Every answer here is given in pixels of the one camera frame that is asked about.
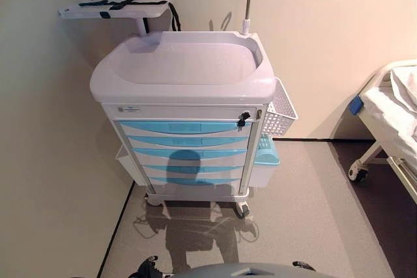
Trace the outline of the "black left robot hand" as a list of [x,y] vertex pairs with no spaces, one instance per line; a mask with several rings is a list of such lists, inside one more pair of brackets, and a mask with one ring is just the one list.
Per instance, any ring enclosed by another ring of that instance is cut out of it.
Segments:
[[172,273],[165,273],[159,270],[156,267],[156,261],[158,260],[158,256],[154,255],[148,257],[141,263],[137,270],[138,277],[146,277],[146,278],[165,278],[165,277],[172,277]]

